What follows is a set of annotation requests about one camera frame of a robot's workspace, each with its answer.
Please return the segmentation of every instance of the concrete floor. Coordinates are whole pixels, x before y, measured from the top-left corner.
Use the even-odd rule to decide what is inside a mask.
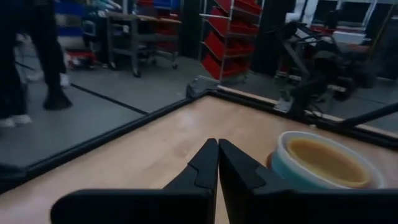
[[[40,70],[32,49],[18,55],[20,62]],[[200,63],[190,58],[178,59],[179,68],[173,70],[168,60],[158,59],[158,65],[143,66],[142,78],[134,78],[130,70],[110,71],[96,68],[92,71],[69,72],[73,84],[97,92],[145,112],[153,112],[185,98],[185,88],[198,75],[207,75]],[[24,77],[28,70],[20,70]],[[228,85],[231,88],[277,100],[279,91],[271,78],[249,74],[245,83]],[[66,91],[74,103],[70,110],[46,112],[41,104],[45,85],[30,84],[30,111],[33,124],[2,130],[0,136],[0,163],[26,166],[64,151],[79,142],[93,138],[117,126],[140,118],[142,114],[98,98],[74,87]],[[372,90],[359,90],[352,99],[343,103],[320,105],[325,113],[342,118],[357,116],[398,99],[395,83],[379,80]],[[398,114],[372,121],[377,128],[398,133]]]

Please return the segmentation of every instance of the black metal frame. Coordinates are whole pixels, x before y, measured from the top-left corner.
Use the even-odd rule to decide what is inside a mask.
[[[336,134],[340,134],[342,136],[347,136],[353,139],[357,139],[359,141],[367,142],[370,144],[374,144],[377,146],[381,146],[393,151],[398,151],[398,138],[394,138],[392,136],[388,136],[382,133],[377,133],[374,131],[370,131],[367,129],[362,129],[358,127],[354,127],[353,125],[359,124],[358,120],[356,122],[352,122],[353,119],[348,119],[347,121],[333,121],[326,118],[319,118],[318,116],[308,115],[306,118],[300,116],[292,116],[289,113],[283,113],[280,111],[274,110],[274,104],[265,102],[262,100],[258,100],[255,98],[251,98],[249,96],[244,96],[238,93],[232,93],[230,91],[222,90],[222,89],[209,89],[205,90],[199,94],[192,95],[184,100],[178,101],[172,105],[161,108],[153,113],[149,113],[142,118],[122,125],[116,129],[110,130],[104,134],[101,134],[93,139],[82,142],[81,144],[74,146],[67,151],[56,154],[44,161],[40,161],[36,164],[33,164],[25,169],[18,169],[17,167],[9,166],[10,169],[5,169],[4,166],[0,167],[0,194],[4,193],[7,190],[11,190],[14,187],[22,185],[23,183],[42,175],[68,161],[71,161],[87,152],[90,152],[97,147],[106,144],[122,135],[125,135],[137,128],[140,128],[158,118],[161,118],[183,106],[186,106],[190,103],[193,103],[204,96],[213,96],[216,98],[221,98],[222,100],[230,101],[233,103],[237,103],[243,106],[248,106],[259,111],[264,111],[266,113],[274,114],[276,116],[281,116],[286,119],[290,119],[293,121],[297,121],[303,124],[315,124],[317,128],[324,129],[326,131],[330,131]],[[385,114],[385,110],[382,108],[377,111],[371,112],[372,116],[362,115],[359,119],[360,122],[366,122],[375,118],[379,118],[380,116]],[[8,173],[7,179],[3,179],[3,174],[7,174],[7,172],[12,172],[12,174]]]

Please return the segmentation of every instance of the bowl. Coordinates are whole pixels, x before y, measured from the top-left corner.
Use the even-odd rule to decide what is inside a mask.
[[[333,154],[345,157],[347,161],[352,162],[352,166],[356,166],[356,169],[363,170],[364,177],[368,175],[368,182],[358,181],[347,183],[323,175],[316,168],[314,169],[314,167],[304,163],[302,159],[300,160],[300,156],[292,153],[291,149],[289,150],[289,144],[297,139],[317,142],[333,150]],[[301,185],[302,187],[315,187],[321,189],[380,189],[385,185],[382,174],[358,153],[331,139],[301,131],[289,131],[279,136],[277,149],[272,155],[272,170],[283,178],[292,180],[295,184]]]

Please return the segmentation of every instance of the workbench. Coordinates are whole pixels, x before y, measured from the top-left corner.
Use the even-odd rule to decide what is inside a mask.
[[[155,53],[158,47],[149,47],[149,48],[141,48],[140,43],[148,43],[148,42],[173,42],[176,46],[178,46],[178,34],[177,35],[167,35],[167,34],[140,34],[138,31],[138,23],[139,22],[153,22],[153,23],[166,23],[171,26],[179,26],[181,24],[180,21],[173,19],[164,19],[164,18],[156,18],[152,16],[143,16],[143,15],[133,15],[133,14],[123,14],[119,12],[107,12],[107,35],[108,35],[108,53],[109,53],[109,62],[113,68],[116,68],[114,62],[114,54],[127,55],[131,57],[131,66],[132,73],[135,77],[140,77],[141,72],[138,70],[138,53]],[[125,21],[129,23],[129,30],[124,30],[124,32],[129,33],[130,43],[129,49],[119,49],[114,47],[113,40],[113,21]],[[160,50],[164,52],[169,52],[172,67],[177,69],[178,65],[175,62],[178,56],[178,48],[176,50],[170,50],[161,48]]]
[[[243,99],[251,99],[252,105],[245,105]],[[0,195],[0,223],[48,224],[55,201],[79,189],[160,189],[182,171],[208,138],[228,139],[265,164],[285,131],[306,131],[340,142],[371,161],[385,175],[387,187],[398,187],[398,153],[267,113],[254,106],[261,102],[275,103],[220,87],[120,127],[116,134],[113,131],[90,143],[106,144],[95,149],[86,145],[82,156]],[[379,132],[367,126],[363,129]],[[228,223],[220,186],[215,222]]]

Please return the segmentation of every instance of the wooden table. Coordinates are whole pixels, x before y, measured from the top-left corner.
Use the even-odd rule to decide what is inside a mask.
[[[278,136],[292,130],[345,144],[380,168],[388,187],[398,187],[392,151],[206,96],[1,195],[0,223],[48,224],[53,203],[78,189],[162,188],[208,138],[229,139],[264,164]],[[228,223],[220,185],[216,223]]]

